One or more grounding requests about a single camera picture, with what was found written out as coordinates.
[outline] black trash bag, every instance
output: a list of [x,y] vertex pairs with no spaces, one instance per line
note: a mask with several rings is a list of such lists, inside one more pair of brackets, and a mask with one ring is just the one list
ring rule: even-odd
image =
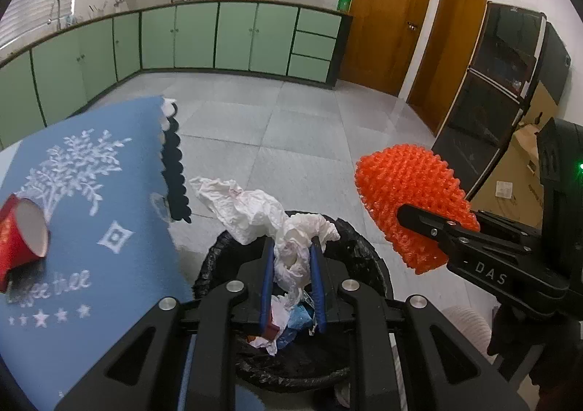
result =
[[[292,216],[296,211],[288,211]],[[325,256],[342,261],[351,278],[371,286],[378,294],[393,299],[389,271],[372,245],[348,222],[333,220],[340,240],[326,243]],[[215,287],[236,279],[240,266],[261,257],[264,237],[249,245],[241,245],[228,232],[222,232],[205,258],[196,283],[194,298],[200,299]],[[247,336],[235,337],[235,369],[238,377],[264,390],[297,393],[317,390],[340,383],[350,373],[349,337],[327,332],[310,336],[307,330],[275,357],[265,349],[247,343]]]

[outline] gray tile floor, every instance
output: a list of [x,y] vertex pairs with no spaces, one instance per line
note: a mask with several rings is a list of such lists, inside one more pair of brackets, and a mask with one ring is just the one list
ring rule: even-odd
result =
[[[236,75],[163,73],[140,75],[97,106],[160,94],[179,106],[187,179],[235,179],[243,188],[275,196],[286,209],[342,217],[386,261],[396,299],[421,293],[438,308],[471,306],[490,321],[496,300],[489,294],[445,267],[422,276],[408,269],[356,192],[355,162],[361,156],[399,143],[433,144],[432,133],[403,100],[343,81],[325,90]],[[181,266],[193,282],[224,228],[187,189],[192,224],[175,223],[171,233],[184,247]],[[304,401],[269,409],[309,409]]]

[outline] drawer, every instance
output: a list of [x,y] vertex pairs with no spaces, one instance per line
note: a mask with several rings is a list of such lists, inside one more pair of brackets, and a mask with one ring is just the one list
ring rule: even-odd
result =
[[336,39],[296,31],[292,52],[303,56],[331,60],[334,46],[336,46]]
[[325,82],[328,78],[330,63],[327,60],[307,58],[292,54],[287,75],[290,77],[305,78]]
[[297,20],[297,29],[336,38],[342,17],[322,11],[302,8]]

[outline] refrigerator door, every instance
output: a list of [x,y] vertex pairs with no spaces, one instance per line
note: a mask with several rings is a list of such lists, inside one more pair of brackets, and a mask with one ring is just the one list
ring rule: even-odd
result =
[[433,145],[468,193],[512,134],[520,105],[483,76],[466,73],[448,119]]
[[489,3],[470,67],[516,97],[532,78],[544,37],[542,13]]

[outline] cabinet door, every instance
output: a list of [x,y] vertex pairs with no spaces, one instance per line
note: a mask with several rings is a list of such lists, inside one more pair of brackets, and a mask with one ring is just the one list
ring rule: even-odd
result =
[[176,67],[212,67],[218,3],[176,7]]
[[117,80],[123,80],[140,70],[139,24],[139,13],[113,18]]
[[7,147],[42,128],[27,51],[0,69],[0,140]]
[[113,20],[101,20],[77,30],[87,101],[117,82],[113,57]]
[[144,69],[174,67],[175,16],[175,6],[142,13],[142,66]]
[[64,120],[87,104],[78,30],[33,48],[34,77],[47,125]]
[[256,3],[220,4],[215,67],[249,70],[256,10]]
[[298,8],[260,3],[255,19],[250,70],[285,75]]

